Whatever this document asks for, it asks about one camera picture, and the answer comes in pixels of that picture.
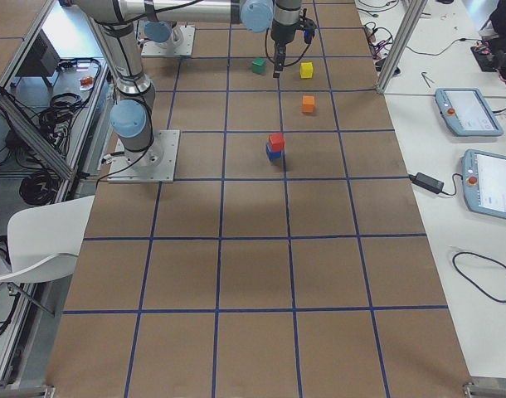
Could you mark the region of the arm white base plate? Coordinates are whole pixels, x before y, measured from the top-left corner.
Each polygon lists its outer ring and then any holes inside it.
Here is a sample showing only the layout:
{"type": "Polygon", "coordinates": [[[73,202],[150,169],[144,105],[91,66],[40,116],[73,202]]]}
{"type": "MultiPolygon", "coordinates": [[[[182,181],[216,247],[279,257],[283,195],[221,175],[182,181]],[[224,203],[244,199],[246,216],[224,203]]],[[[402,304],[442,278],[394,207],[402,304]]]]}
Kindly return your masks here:
{"type": "Polygon", "coordinates": [[[190,57],[193,50],[195,27],[176,25],[172,29],[146,31],[142,47],[145,58],[190,57]]]}
{"type": "Polygon", "coordinates": [[[109,168],[108,182],[143,183],[174,181],[177,164],[179,130],[159,130],[153,134],[153,144],[144,156],[142,153],[124,151],[118,138],[115,151],[123,154],[113,157],[109,168]]]}

